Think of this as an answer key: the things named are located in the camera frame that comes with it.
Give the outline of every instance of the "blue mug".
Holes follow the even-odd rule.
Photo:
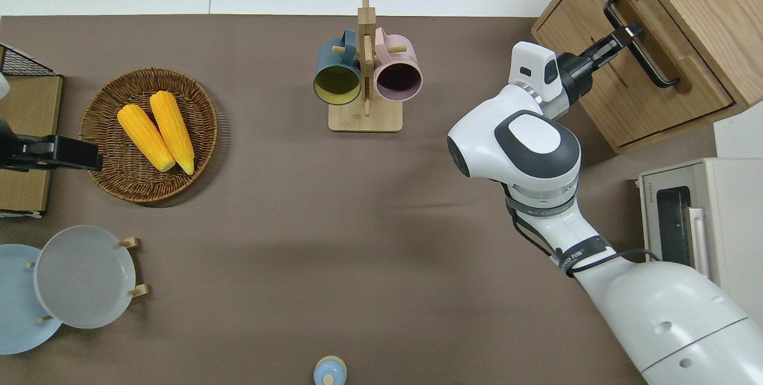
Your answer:
[[[315,94],[329,105],[346,105],[360,95],[360,62],[355,55],[358,34],[345,29],[340,38],[326,41],[318,52],[313,80]],[[342,46],[344,51],[333,51]]]

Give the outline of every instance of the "oven handle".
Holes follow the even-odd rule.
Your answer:
[[[705,238],[705,217],[702,208],[685,208],[684,214],[689,223],[689,256],[691,265],[702,276],[709,279],[708,239]]]

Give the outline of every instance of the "black handle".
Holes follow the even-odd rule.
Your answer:
[[[626,26],[622,24],[618,18],[618,15],[615,14],[612,8],[612,5],[617,1],[618,0],[607,1],[607,4],[604,5],[604,16],[607,17],[607,20],[610,21],[610,24],[612,24],[615,29],[620,29],[621,27]],[[654,85],[660,89],[667,89],[670,86],[674,86],[678,83],[678,81],[681,80],[680,78],[675,78],[670,81],[665,81],[665,78],[662,78],[662,76],[657,73],[657,70],[655,69],[654,65],[652,65],[652,62],[646,58],[646,55],[643,51],[641,51],[641,48],[638,47],[638,44],[635,43],[635,41],[632,41],[629,45],[627,45],[627,47],[630,52],[633,53],[633,57],[635,57],[635,59],[638,61],[638,64],[641,65],[641,68],[643,68],[644,72],[646,72],[646,75],[649,76],[649,80],[652,80],[652,83],[654,83]]]

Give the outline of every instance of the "black cable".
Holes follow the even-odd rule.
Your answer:
[[[523,238],[527,239],[527,241],[529,241],[529,243],[533,244],[537,249],[540,249],[540,251],[542,251],[543,254],[546,254],[546,255],[548,255],[548,257],[551,257],[552,254],[550,252],[548,252],[543,246],[540,246],[540,244],[538,242],[532,240],[532,238],[530,236],[528,236],[527,233],[522,231],[522,229],[520,228],[520,225],[517,224],[517,213],[511,214],[511,222],[514,225],[514,229],[517,230],[517,233],[522,235]]]
[[[593,263],[590,263],[589,265],[580,266],[580,268],[574,268],[567,271],[567,276],[573,277],[573,274],[577,274],[578,272],[586,271],[590,268],[595,268],[595,266],[603,265],[604,263],[607,263],[607,261],[612,260],[614,258],[622,257],[624,255],[629,254],[646,254],[649,255],[649,257],[652,258],[652,260],[660,261],[659,257],[657,257],[653,252],[649,251],[648,249],[630,249],[625,252],[618,252],[616,254],[610,255],[609,257],[602,258],[602,260],[594,261]]]

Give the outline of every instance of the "plate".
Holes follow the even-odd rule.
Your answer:
[[[159,90],[174,94],[188,129],[194,151],[191,175],[179,166],[156,170],[117,121],[118,111],[134,103],[156,124],[149,99]],[[207,92],[193,78],[176,70],[147,67],[103,86],[85,110],[79,138],[96,144],[104,156],[103,169],[88,172],[98,187],[128,202],[153,203],[182,192],[207,168],[218,140],[218,115]]]
[[[0,355],[25,352],[50,339],[61,326],[57,319],[40,323],[47,315],[35,296],[35,269],[40,250],[21,244],[0,246]]]
[[[135,266],[119,239],[76,225],[50,238],[35,266],[35,293],[54,318],[76,328],[103,327],[128,308]]]

